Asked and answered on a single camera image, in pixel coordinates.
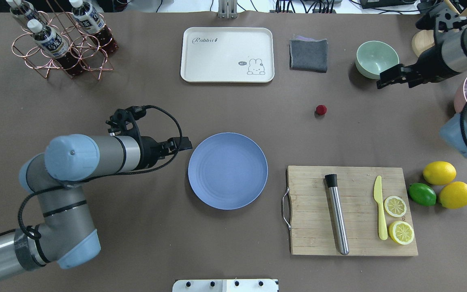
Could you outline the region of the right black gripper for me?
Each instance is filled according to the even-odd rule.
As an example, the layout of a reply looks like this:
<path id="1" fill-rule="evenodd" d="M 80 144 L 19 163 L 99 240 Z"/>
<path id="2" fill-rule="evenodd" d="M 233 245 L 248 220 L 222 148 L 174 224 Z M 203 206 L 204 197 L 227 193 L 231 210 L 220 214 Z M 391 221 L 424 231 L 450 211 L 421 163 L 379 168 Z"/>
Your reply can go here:
<path id="1" fill-rule="evenodd" d="M 413 88 L 418 83 L 438 83 L 459 74 L 443 60 L 442 45 L 436 45 L 423 52 L 414 64 L 414 71 L 419 75 L 419 80 L 418 78 L 408 78 L 410 68 L 403 64 L 397 64 L 380 73 L 377 89 L 394 84 L 408 84 L 408 88 Z"/>

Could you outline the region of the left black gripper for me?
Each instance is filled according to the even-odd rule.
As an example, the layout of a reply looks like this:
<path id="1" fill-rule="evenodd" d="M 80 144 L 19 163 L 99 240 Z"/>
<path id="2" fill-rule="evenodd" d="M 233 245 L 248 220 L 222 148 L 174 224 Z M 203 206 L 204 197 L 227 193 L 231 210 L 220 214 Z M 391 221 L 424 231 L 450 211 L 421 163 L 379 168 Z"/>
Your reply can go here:
<path id="1" fill-rule="evenodd" d="M 165 159 L 167 155 L 176 155 L 179 150 L 193 148 L 189 137 L 173 137 L 164 142 L 157 142 L 151 137 L 141 136 L 139 146 L 141 150 L 139 169 L 151 168 L 157 164 L 158 160 Z"/>

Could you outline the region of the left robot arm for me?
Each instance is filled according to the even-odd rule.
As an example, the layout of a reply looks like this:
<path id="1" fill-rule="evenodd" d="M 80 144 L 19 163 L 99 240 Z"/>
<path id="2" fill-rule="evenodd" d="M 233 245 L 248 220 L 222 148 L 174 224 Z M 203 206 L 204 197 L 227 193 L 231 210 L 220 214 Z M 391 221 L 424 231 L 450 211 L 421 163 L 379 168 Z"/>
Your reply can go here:
<path id="1" fill-rule="evenodd" d="M 158 159 L 192 148 L 187 137 L 157 142 L 127 135 L 62 135 L 25 163 L 19 181 L 37 197 L 44 222 L 0 236 L 0 281 L 57 262 L 70 269 L 90 261 L 101 246 L 83 184 L 152 168 Z"/>

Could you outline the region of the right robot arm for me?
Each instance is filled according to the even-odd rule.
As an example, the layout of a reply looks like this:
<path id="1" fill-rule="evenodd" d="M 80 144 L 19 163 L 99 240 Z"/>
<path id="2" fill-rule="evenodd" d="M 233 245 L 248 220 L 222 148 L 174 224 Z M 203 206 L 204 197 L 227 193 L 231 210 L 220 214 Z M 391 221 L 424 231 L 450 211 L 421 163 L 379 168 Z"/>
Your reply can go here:
<path id="1" fill-rule="evenodd" d="M 444 10 L 436 14 L 435 45 L 424 51 L 413 65 L 395 65 L 380 74 L 377 87 L 408 83 L 409 88 L 420 84 L 444 81 L 467 72 L 467 18 Z M 467 77 L 454 98 L 455 115 L 440 129 L 441 138 L 467 158 Z"/>

